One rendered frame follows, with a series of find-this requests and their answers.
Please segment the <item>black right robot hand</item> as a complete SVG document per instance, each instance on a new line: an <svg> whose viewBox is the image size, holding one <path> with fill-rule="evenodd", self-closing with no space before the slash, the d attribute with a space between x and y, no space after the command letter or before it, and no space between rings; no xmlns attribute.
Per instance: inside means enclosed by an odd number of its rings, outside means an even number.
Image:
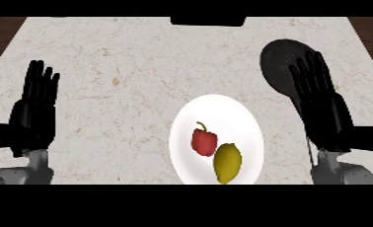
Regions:
<svg viewBox="0 0 373 227"><path fill-rule="evenodd" d="M355 125L342 96L334 91L328 68L318 51L308 51L289 66L306 137L318 150L373 151L373 125Z"/></svg>

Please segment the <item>red bell pepper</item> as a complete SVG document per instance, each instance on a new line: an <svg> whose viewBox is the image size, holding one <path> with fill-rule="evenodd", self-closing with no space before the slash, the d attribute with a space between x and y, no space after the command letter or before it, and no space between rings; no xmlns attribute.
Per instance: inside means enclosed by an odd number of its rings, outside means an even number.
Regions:
<svg viewBox="0 0 373 227"><path fill-rule="evenodd" d="M190 146L200 156L209 157L216 148L216 134L206 131L206 126L200 121L197 124L200 128L193 130Z"/></svg>

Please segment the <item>black appliance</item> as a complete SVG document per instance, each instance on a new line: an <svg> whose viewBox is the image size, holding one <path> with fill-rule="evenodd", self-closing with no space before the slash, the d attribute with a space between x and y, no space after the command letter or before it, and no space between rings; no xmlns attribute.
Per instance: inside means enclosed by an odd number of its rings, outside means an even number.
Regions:
<svg viewBox="0 0 373 227"><path fill-rule="evenodd" d="M241 27L244 18L197 18L197 17L171 17L174 25L184 26L219 26L219 27Z"/></svg>

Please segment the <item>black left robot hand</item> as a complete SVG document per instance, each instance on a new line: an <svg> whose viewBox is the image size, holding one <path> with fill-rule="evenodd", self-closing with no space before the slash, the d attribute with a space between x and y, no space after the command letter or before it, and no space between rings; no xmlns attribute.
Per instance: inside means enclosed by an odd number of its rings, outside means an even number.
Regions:
<svg viewBox="0 0 373 227"><path fill-rule="evenodd" d="M0 148L8 147L13 157L47 149L56 137L56 101L60 74L44 66L42 60L29 62L22 98L14 103L7 123L0 123Z"/></svg>

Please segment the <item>yellow-green mango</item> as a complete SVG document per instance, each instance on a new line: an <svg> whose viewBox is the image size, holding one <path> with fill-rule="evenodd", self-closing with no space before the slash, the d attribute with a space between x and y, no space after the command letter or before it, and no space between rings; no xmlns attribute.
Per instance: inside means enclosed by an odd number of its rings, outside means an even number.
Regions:
<svg viewBox="0 0 373 227"><path fill-rule="evenodd" d="M233 143L219 145L212 160L213 173L221 184L227 184L237 176L241 166L241 154Z"/></svg>

